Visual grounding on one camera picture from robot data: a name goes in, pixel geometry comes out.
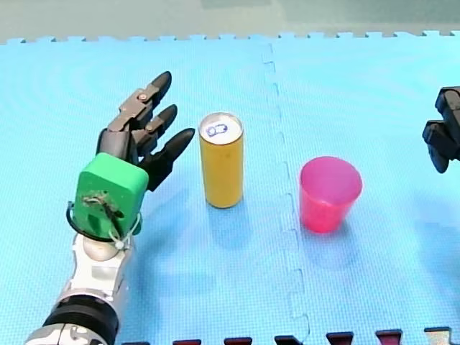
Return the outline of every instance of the plastic cup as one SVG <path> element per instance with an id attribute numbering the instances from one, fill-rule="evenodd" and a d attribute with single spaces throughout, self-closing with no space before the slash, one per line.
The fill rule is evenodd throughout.
<path id="1" fill-rule="evenodd" d="M 300 173 L 300 222 L 316 233 L 337 230 L 362 191 L 359 172 L 336 157 L 318 157 Z"/>

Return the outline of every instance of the wire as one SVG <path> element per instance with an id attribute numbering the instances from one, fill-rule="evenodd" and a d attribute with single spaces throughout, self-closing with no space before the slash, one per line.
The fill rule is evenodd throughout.
<path id="1" fill-rule="evenodd" d="M 89 198 L 87 201 L 89 203 L 100 203 L 100 200 L 97 199 L 97 198 Z M 105 239 L 103 237 L 97 237 L 97 236 L 94 236 L 94 235 L 91 235 L 91 234 L 88 234 L 86 232 L 84 232 L 82 229 L 80 229 L 77 224 L 75 224 L 75 222 L 73 221 L 72 219 L 72 215 L 71 215 L 71 211 L 73 210 L 73 207 L 74 207 L 74 204 L 70 201 L 68 203 L 68 207 L 67 207 L 67 211 L 65 212 L 65 217 L 67 219 L 67 222 L 69 223 L 69 225 L 72 227 L 72 229 L 74 229 L 77 233 L 79 233 L 80 235 L 83 235 L 85 237 L 88 237 L 89 239 L 92 239 L 94 241 L 99 241 L 99 242 L 114 242 L 115 243 L 115 247 L 118 249 L 118 250 L 122 250 L 123 248 L 125 248 L 126 246 L 130 246 L 131 244 L 131 235 L 136 231 L 136 228 L 138 227 L 140 221 L 141 221 L 141 214 L 138 213 L 137 214 L 137 217 L 136 217 L 136 221 L 134 222 L 133 226 L 130 228 L 128 234 L 126 234 L 126 236 L 122 238 L 122 236 L 120 236 L 120 234 L 118 233 L 117 236 L 114 236 L 112 234 L 112 231 L 109 230 L 109 236 L 110 236 L 110 239 Z"/>
<path id="2" fill-rule="evenodd" d="M 97 203 L 101 205 L 107 218 L 114 226 L 119 239 L 123 237 L 123 232 L 121 231 L 120 224 L 118 222 L 118 218 L 116 217 L 115 212 L 111 210 L 110 205 L 106 201 L 104 201 L 101 198 L 97 198 L 97 197 L 85 197 L 83 198 L 83 202 L 87 204 Z"/>
<path id="3" fill-rule="evenodd" d="M 100 241 L 100 242 L 111 242 L 111 239 L 105 239 L 103 237 L 97 237 L 97 236 L 94 236 L 94 235 L 90 235 L 86 232 L 84 232 L 82 229 L 80 229 L 78 227 L 77 224 L 75 224 L 75 222 L 73 221 L 72 219 L 72 215 L 71 215 L 71 212 L 73 210 L 73 203 L 70 201 L 68 203 L 68 207 L 67 207 L 67 211 L 65 212 L 65 217 L 67 219 L 67 222 L 69 223 L 69 225 L 72 227 L 73 230 L 77 231 L 77 233 L 79 233 L 80 235 L 83 235 L 84 237 L 88 237 L 89 239 L 92 239 L 94 241 Z"/>

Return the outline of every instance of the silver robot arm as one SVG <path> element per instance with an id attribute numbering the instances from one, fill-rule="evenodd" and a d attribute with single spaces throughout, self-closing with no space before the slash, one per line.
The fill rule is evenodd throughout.
<path id="1" fill-rule="evenodd" d="M 43 327 L 25 345 L 114 345 L 127 302 L 125 272 L 133 238 L 123 249 L 76 235 L 75 271 Z"/>

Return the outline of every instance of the can lid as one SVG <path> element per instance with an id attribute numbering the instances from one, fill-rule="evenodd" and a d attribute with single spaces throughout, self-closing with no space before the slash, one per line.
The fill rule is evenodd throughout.
<path id="1" fill-rule="evenodd" d="M 200 124 L 200 135 L 211 144 L 230 144 L 243 134 L 243 125 L 230 113 L 212 113 Z"/>

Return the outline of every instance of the blue logo on can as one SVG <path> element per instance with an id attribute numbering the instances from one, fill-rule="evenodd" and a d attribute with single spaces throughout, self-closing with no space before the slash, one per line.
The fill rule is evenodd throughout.
<path id="1" fill-rule="evenodd" d="M 216 126 L 209 126 L 206 129 L 206 133 L 209 137 L 214 137 L 217 134 L 223 134 L 227 132 L 227 125 L 226 124 L 217 124 Z"/>

